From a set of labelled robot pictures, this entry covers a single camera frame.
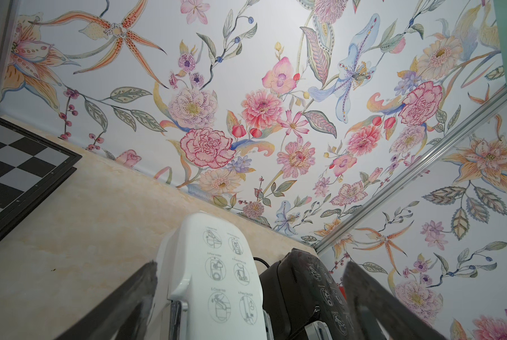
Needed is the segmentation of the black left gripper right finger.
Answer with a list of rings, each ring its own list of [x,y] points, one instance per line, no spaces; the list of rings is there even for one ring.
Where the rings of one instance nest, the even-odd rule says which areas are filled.
[[[349,262],[344,290],[355,339],[439,339],[445,337],[408,310],[358,264]]]

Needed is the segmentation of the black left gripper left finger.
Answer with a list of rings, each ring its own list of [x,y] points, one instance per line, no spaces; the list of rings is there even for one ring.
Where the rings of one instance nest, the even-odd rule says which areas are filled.
[[[143,339],[157,288],[157,263],[146,263],[58,339]]]

